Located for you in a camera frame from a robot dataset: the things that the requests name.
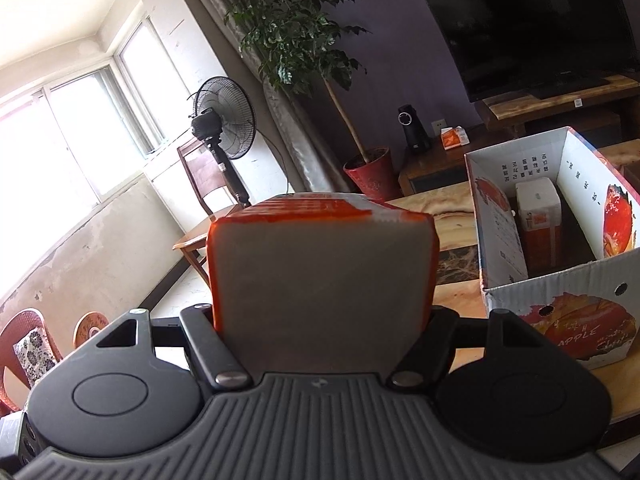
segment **black flat screen tv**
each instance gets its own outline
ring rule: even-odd
[[[622,0],[427,0],[470,101],[637,70]]]

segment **curtain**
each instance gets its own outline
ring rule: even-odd
[[[224,17],[233,4],[232,0],[200,0],[226,39],[238,50],[244,37],[244,31],[229,20],[225,25]],[[300,177],[309,191],[349,192],[346,176],[338,164],[335,155],[319,135],[306,112],[295,98],[285,91],[276,90],[262,81],[258,74],[260,55],[257,50],[242,53],[242,60],[258,81],[261,81],[264,96],[282,140],[289,151]]]

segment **fan grille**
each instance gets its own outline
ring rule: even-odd
[[[222,120],[220,148],[231,160],[249,151],[255,138],[255,113],[242,87],[224,76],[207,79],[193,100],[193,113],[212,108]]]

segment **marble table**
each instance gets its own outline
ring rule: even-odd
[[[640,160],[640,139],[599,150],[616,168]],[[418,193],[391,204],[433,215],[440,237],[440,263],[433,303],[452,308],[464,317],[486,317],[480,293],[478,239],[468,182]],[[482,357],[482,349],[460,349],[455,369]],[[609,431],[602,446],[640,434],[640,337],[623,361],[593,371],[607,387],[613,403]]]

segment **floor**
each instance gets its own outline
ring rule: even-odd
[[[177,316],[181,309],[196,303],[211,303],[209,287],[192,268],[189,268],[153,309],[151,317]],[[156,348],[156,355],[188,369],[184,353],[175,348]],[[621,470],[640,454],[640,436],[601,450],[600,455],[615,469]]]

